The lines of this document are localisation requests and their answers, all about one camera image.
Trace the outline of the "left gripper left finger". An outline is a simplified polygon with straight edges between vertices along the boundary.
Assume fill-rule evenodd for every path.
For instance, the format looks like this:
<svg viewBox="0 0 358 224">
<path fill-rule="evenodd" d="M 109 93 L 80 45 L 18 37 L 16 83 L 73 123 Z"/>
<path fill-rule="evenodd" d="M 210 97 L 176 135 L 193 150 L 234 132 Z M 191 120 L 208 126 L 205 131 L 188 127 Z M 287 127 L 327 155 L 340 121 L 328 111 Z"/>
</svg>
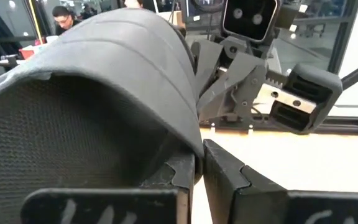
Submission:
<svg viewBox="0 0 358 224">
<path fill-rule="evenodd" d="M 40 189 L 22 224 L 190 224 L 195 157 L 178 152 L 137 188 Z"/>
</svg>

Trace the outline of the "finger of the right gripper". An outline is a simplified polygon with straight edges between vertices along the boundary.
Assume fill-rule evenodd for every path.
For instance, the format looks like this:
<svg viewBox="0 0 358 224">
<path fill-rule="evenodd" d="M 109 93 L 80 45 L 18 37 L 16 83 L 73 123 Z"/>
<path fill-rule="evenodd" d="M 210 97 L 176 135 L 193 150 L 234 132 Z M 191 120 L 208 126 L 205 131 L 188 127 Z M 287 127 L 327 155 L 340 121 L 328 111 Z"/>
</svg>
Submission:
<svg viewBox="0 0 358 224">
<path fill-rule="evenodd" d="M 234 114 L 249 118 L 265 74 L 266 62 L 260 58 L 237 55 L 229 65 L 221 63 L 219 58 L 215 76 L 197 102 L 199 120 Z"/>
<path fill-rule="evenodd" d="M 210 86 L 222 51 L 221 44 L 207 39 L 194 42 L 194 55 L 197 61 L 195 84 L 199 95 L 202 95 Z"/>
</svg>

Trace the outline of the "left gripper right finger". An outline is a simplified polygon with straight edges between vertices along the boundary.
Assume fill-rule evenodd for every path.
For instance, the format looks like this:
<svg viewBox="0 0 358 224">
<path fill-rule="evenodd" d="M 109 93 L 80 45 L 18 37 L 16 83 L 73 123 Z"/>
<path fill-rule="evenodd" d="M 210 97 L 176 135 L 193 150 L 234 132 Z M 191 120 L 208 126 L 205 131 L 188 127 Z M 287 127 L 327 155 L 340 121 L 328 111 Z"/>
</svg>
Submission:
<svg viewBox="0 0 358 224">
<path fill-rule="evenodd" d="M 213 140 L 203 145 L 213 224 L 358 224 L 357 192 L 287 190 Z"/>
</svg>

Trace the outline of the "black slide sandal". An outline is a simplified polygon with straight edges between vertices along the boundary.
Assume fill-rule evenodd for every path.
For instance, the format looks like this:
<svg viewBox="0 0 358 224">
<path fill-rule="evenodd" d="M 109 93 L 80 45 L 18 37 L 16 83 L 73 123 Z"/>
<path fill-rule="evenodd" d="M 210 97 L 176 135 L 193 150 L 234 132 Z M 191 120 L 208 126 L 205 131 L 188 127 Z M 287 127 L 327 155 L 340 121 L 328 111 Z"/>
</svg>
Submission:
<svg viewBox="0 0 358 224">
<path fill-rule="evenodd" d="M 0 76 L 0 224 L 40 189 L 137 188 L 174 154 L 203 166 L 194 62 L 144 9 L 89 18 Z"/>
</svg>

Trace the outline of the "person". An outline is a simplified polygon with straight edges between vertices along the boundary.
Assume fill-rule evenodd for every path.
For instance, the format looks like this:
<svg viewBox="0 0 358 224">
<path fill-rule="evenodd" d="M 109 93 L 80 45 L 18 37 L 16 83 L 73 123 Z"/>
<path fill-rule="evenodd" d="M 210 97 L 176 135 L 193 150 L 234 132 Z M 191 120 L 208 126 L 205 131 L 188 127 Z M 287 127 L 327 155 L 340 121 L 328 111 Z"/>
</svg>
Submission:
<svg viewBox="0 0 358 224">
<path fill-rule="evenodd" d="M 55 6 L 52 10 L 52 16 L 55 20 L 55 35 L 61 35 L 81 22 L 64 6 Z"/>
</svg>

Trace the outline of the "red box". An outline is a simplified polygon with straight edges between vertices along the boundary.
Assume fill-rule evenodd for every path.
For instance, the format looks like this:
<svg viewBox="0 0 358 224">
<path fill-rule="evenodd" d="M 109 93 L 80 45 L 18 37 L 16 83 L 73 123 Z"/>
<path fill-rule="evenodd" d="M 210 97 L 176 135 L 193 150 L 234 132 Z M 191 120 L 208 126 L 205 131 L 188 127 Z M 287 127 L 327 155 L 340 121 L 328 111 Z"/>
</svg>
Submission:
<svg viewBox="0 0 358 224">
<path fill-rule="evenodd" d="M 19 53 L 22 55 L 24 60 L 27 60 L 29 57 L 35 54 L 34 46 L 29 45 L 24 48 L 19 49 Z"/>
</svg>

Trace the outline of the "black metal table frame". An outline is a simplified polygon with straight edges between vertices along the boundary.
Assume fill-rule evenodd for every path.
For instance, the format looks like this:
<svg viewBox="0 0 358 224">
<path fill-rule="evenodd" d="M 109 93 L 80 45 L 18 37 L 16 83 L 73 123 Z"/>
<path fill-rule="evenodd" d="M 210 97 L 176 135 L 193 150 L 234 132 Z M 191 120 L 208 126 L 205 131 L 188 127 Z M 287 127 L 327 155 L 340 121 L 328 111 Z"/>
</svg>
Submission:
<svg viewBox="0 0 358 224">
<path fill-rule="evenodd" d="M 283 128 L 270 124 L 267 119 L 265 119 L 264 122 L 257 121 L 256 123 L 249 123 L 242 120 L 226 121 L 223 118 L 216 118 L 200 122 L 200 127 L 210 128 L 213 124 L 216 129 L 235 131 L 247 131 L 251 126 L 254 131 L 284 131 Z M 313 133 L 358 135 L 358 117 L 329 116 L 313 131 Z"/>
</svg>

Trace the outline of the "black glass partition frame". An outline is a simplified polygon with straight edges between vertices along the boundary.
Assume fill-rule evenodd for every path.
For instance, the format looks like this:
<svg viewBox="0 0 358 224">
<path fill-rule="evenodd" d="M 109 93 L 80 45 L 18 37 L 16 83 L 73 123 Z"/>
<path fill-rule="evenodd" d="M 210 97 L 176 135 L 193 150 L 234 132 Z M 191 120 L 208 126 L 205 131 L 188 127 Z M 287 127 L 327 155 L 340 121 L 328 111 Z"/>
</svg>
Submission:
<svg viewBox="0 0 358 224">
<path fill-rule="evenodd" d="M 358 0 L 346 0 L 328 65 L 329 72 L 339 73 L 357 12 Z"/>
</svg>

